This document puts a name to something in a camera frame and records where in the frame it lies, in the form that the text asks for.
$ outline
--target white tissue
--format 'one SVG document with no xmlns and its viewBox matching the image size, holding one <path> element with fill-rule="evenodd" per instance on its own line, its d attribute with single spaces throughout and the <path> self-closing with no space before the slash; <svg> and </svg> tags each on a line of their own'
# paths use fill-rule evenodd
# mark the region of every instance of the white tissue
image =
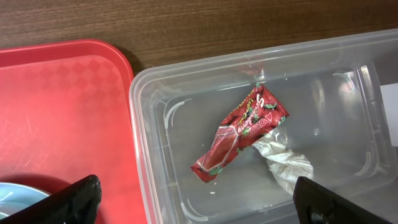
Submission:
<svg viewBox="0 0 398 224">
<path fill-rule="evenodd" d="M 304 155 L 286 149 L 271 134 L 258 139 L 252 146 L 267 158 L 269 170 L 278 184 L 289 194 L 293 195 L 298 177 L 313 179 L 313 167 L 310 161 Z"/>
</svg>

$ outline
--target wooden table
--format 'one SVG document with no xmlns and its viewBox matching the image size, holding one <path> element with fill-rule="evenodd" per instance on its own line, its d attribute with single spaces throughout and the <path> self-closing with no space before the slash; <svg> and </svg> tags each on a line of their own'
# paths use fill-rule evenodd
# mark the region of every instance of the wooden table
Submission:
<svg viewBox="0 0 398 224">
<path fill-rule="evenodd" d="M 138 73 L 187 60 L 397 28 L 397 9 L 396 0 L 0 0 L 0 49 L 100 39 L 121 49 Z M 396 186 L 386 188 L 383 198 L 389 203 L 398 201 Z M 378 208 L 374 199 L 363 203 Z M 398 220 L 396 209 L 374 212 Z"/>
</svg>

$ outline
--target blue bowl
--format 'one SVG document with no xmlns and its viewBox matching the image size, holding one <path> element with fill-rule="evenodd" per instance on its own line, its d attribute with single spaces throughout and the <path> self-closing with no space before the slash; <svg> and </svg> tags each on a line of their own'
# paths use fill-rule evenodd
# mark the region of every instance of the blue bowl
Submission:
<svg viewBox="0 0 398 224">
<path fill-rule="evenodd" d="M 21 184 L 0 182 L 0 220 L 17 213 L 50 194 Z"/>
</svg>

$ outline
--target red candy wrapper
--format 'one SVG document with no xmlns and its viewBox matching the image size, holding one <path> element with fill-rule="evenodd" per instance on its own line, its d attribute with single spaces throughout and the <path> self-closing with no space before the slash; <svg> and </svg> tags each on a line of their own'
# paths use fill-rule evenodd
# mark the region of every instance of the red candy wrapper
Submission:
<svg viewBox="0 0 398 224">
<path fill-rule="evenodd" d="M 210 182 L 235 157 L 276 128 L 289 116 L 285 108 L 260 83 L 220 124 L 210 151 L 191 166 L 204 182 Z"/>
<path fill-rule="evenodd" d="M 250 63 L 250 60 L 257 60 L 258 58 L 247 58 L 246 60 L 243 60 L 243 62 L 246 62 L 243 65 L 240 65 L 236 67 L 236 69 L 240 72 L 245 73 L 246 75 L 250 75 L 252 77 L 259 78 L 262 75 L 264 75 L 264 61 L 261 62 L 255 62 L 255 63 Z"/>
</svg>

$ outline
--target red plastic tray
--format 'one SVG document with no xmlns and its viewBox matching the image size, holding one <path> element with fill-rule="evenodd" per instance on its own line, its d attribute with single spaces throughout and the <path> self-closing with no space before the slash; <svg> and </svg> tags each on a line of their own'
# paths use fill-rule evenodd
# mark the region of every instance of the red plastic tray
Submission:
<svg viewBox="0 0 398 224">
<path fill-rule="evenodd" d="M 97 40 L 0 50 L 0 181 L 54 193 L 96 174 L 96 223 L 146 223 L 126 58 Z"/>
</svg>

